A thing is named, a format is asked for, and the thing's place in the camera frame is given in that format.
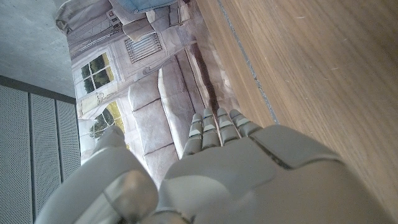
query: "wall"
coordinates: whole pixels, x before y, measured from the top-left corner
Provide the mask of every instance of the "wall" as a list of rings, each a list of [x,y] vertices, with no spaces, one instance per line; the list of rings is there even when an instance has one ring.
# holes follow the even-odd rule
[[[64,1],[1,2],[1,75],[75,97],[67,38],[54,21]]]
[[[80,166],[75,105],[0,85],[0,223],[33,223]]]

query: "perforated panel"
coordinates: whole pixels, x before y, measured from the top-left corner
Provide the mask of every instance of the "perforated panel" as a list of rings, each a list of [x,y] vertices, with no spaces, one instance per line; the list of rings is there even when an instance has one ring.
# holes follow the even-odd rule
[[[27,93],[0,86],[0,223],[32,223]]]
[[[75,105],[57,101],[57,112],[61,168],[63,180],[65,181],[80,167],[80,147]]]
[[[60,185],[57,122],[53,99],[31,94],[35,210],[39,214]]]

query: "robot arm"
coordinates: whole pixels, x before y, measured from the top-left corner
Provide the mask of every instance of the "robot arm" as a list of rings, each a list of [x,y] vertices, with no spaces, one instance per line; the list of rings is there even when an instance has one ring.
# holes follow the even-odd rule
[[[393,223],[326,146],[236,110],[229,117],[222,108],[193,116],[159,192],[121,130],[108,128],[36,223]]]

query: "wooden surface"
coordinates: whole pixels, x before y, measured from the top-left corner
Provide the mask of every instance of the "wooden surface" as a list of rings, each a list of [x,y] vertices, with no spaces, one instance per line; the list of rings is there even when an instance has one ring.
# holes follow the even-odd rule
[[[220,0],[280,124],[359,174],[398,220],[398,2]],[[244,114],[274,124],[218,0],[197,0]]]

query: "acoustic panel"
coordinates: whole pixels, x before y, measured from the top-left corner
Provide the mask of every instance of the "acoustic panel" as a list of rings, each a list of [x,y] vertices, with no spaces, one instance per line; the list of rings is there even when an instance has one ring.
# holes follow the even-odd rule
[[[57,102],[58,137],[61,153],[61,171],[66,180],[80,167],[80,146],[75,105]]]
[[[0,223],[32,223],[28,93],[0,96]]]
[[[53,99],[30,95],[35,214],[61,184],[57,122]]]

